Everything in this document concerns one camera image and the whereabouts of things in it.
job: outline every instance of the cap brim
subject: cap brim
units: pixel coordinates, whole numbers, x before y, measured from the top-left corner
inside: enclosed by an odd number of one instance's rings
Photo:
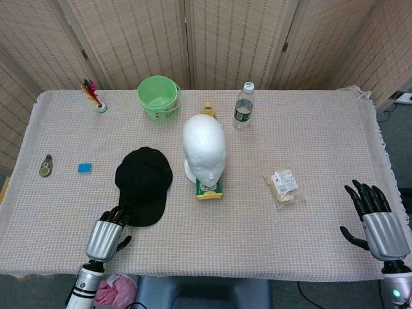
[[[166,192],[163,196],[159,196],[150,201],[138,201],[129,199],[125,194],[120,192],[118,204],[125,208],[130,219],[128,225],[132,227],[147,227],[159,221],[165,211]]]

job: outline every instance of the pink bag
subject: pink bag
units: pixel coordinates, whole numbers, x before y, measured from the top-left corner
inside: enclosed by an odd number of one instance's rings
[[[137,285],[129,276],[112,275],[100,282],[94,305],[96,309],[124,309],[135,301],[136,293]]]

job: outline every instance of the table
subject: table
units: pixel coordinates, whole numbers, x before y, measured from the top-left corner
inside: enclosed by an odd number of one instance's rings
[[[234,129],[238,91],[183,91],[178,116],[152,122],[135,91],[99,91],[108,110],[97,113],[81,91],[47,91],[37,99],[0,208],[0,273],[74,274],[88,258],[95,220],[117,205],[115,169],[142,146],[161,150],[173,170],[163,218],[126,227],[126,249],[107,272],[146,276],[260,277],[300,281],[381,278],[381,263],[350,245],[345,225],[363,237],[343,186],[352,179],[378,185],[411,231],[375,109],[356,91],[256,91],[250,125]],[[183,170],[182,127],[213,103],[227,137],[224,197],[198,201]],[[39,176],[46,154],[53,172]],[[93,164],[91,174],[77,165]],[[306,201],[277,210],[264,174],[290,167]],[[406,263],[412,265],[411,256]]]

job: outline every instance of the plastic food package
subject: plastic food package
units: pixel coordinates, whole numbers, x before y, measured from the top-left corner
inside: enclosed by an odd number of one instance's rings
[[[111,275],[98,286],[96,309],[124,309],[135,301],[138,276]]]
[[[278,209],[304,200],[304,194],[291,169],[278,169],[263,176],[276,201]]]

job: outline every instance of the bottle cap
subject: bottle cap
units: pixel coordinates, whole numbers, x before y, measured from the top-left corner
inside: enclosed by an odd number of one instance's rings
[[[255,85],[253,82],[246,82],[245,85],[243,86],[243,91],[248,95],[249,93],[252,93],[253,90],[255,89]]]

